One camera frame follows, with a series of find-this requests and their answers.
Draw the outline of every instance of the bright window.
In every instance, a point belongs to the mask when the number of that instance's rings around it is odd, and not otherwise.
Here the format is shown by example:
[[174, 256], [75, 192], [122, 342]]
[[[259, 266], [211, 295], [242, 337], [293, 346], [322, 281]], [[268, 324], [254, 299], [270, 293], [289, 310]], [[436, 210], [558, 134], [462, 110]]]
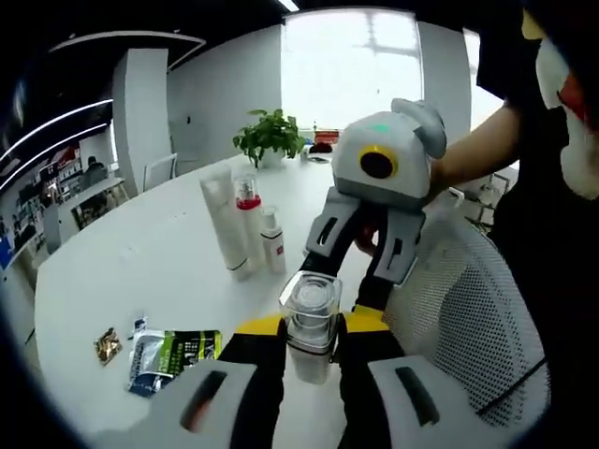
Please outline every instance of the bright window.
[[282, 99], [301, 128], [344, 129], [391, 100], [422, 98], [412, 14], [334, 9], [290, 16], [283, 31]]
[[[468, 51], [468, 62], [470, 64], [470, 83], [472, 86], [472, 114], [470, 118], [470, 129], [477, 128], [481, 123], [487, 120], [504, 103], [503, 100], [490, 94], [482, 87], [476, 85], [476, 75], [478, 74], [478, 55], [480, 51], [480, 37], [477, 33], [464, 30], [464, 39], [466, 41], [466, 50]], [[511, 165], [518, 170], [520, 162], [516, 161]]]

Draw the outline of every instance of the green package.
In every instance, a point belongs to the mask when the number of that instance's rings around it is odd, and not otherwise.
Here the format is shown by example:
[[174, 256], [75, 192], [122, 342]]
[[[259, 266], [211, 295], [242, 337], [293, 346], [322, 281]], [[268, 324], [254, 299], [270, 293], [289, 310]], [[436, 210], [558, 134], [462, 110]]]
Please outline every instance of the green package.
[[217, 330], [143, 329], [133, 339], [128, 390], [150, 397], [198, 360], [216, 359], [221, 351]]

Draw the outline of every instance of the white pot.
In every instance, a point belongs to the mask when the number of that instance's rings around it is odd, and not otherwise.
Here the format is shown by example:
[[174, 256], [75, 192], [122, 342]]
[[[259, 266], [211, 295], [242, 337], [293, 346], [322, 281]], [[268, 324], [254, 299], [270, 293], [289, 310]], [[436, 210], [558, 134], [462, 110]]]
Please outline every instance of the white pot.
[[283, 151], [266, 150], [262, 159], [258, 161], [258, 168], [277, 168], [283, 164]]

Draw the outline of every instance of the ceiling light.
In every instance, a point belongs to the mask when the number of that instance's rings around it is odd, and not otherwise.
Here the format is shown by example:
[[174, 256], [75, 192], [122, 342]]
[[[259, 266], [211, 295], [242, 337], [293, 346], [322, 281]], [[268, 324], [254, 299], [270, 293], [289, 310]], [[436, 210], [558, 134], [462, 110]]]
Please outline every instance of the ceiling light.
[[186, 40], [188, 42], [196, 42], [197, 44], [206, 44], [204, 39], [199, 37], [179, 35], [175, 33], [167, 33], [164, 31], [144, 31], [144, 30], [120, 30], [120, 31], [105, 31], [102, 33], [93, 33], [91, 35], [74, 37], [72, 39], [61, 42], [60, 44], [52, 47], [48, 53], [63, 49], [64, 47], [70, 47], [71, 45], [77, 45], [82, 42], [90, 42], [92, 40], [104, 39], [107, 37], [131, 37], [131, 36], [144, 36], [144, 37], [165, 37], [169, 39]]
[[60, 115], [58, 117], [54, 117], [49, 122], [45, 122], [41, 126], [38, 126], [36, 129], [34, 129], [32, 132], [24, 135], [22, 138], [20, 138], [19, 140], [17, 140], [2, 156], [0, 156], [0, 162], [2, 162], [5, 157], [7, 157], [15, 148], [17, 148], [19, 145], [21, 145], [25, 140], [27, 140], [31, 136], [34, 136], [35, 134], [37, 134], [42, 129], [47, 128], [51, 124], [56, 123], [56, 122], [60, 122], [61, 120], [65, 119], [66, 117], [70, 117], [71, 115], [77, 114], [78, 112], [82, 112], [83, 110], [95, 108], [96, 106], [105, 105], [105, 104], [111, 103], [111, 102], [112, 102], [112, 99], [98, 101], [97, 103], [92, 103], [91, 105], [83, 106], [83, 107], [78, 108], [78, 109], [73, 109], [73, 110], [71, 110], [71, 111], [69, 111], [69, 112], [67, 112], [67, 113], [65, 113], [63, 115]]
[[286, 7], [291, 12], [299, 11], [298, 6], [292, 0], [279, 0], [279, 3]]
[[103, 126], [107, 126], [108, 123], [103, 123], [103, 124], [99, 124], [98, 126], [93, 126], [91, 128], [87, 128], [85, 131], [81, 131], [80, 133], [74, 134], [73, 136], [71, 136], [70, 138], [65, 138], [63, 140], [61, 140], [58, 143], [55, 143], [54, 145], [52, 145], [51, 147], [48, 147], [46, 150], [44, 150], [43, 152], [41, 152], [40, 154], [38, 154], [37, 156], [35, 156], [34, 158], [30, 159], [29, 161], [27, 161], [26, 163], [24, 163], [22, 166], [20, 166], [19, 168], [17, 168], [14, 173], [12, 175], [10, 175], [8, 177], [8, 179], [6, 181], [4, 181], [2, 183], [2, 185], [0, 185], [0, 190], [4, 189], [4, 187], [15, 177], [17, 176], [19, 173], [21, 173], [26, 167], [29, 167], [31, 164], [33, 164], [37, 159], [39, 159], [41, 156], [43, 156], [44, 154], [46, 154], [47, 152], [51, 152], [52, 150], [54, 150], [56, 147], [60, 147], [61, 145], [64, 145], [65, 143], [67, 143], [69, 140], [71, 140], [72, 138], [78, 138], [79, 136], [82, 136], [86, 133], [89, 133], [90, 131], [94, 131], [96, 129], [99, 129]]

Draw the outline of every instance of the red object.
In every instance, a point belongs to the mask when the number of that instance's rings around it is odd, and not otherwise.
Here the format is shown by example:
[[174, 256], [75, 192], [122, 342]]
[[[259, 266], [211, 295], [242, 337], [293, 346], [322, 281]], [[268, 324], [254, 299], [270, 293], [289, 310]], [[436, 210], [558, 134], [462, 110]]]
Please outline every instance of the red object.
[[260, 198], [260, 195], [256, 195], [251, 199], [236, 198], [235, 204], [237, 204], [237, 209], [252, 210], [262, 204], [262, 198]]
[[339, 139], [339, 131], [330, 130], [330, 131], [316, 131], [314, 133], [314, 143], [328, 143], [332, 145], [337, 143]]
[[79, 149], [79, 144], [68, 146], [60, 156], [58, 160], [58, 168], [64, 167], [66, 164], [71, 162], [73, 159], [77, 158], [77, 150]]
[[587, 122], [584, 94], [572, 72], [568, 75], [562, 90], [558, 92], [558, 97], [582, 122]]

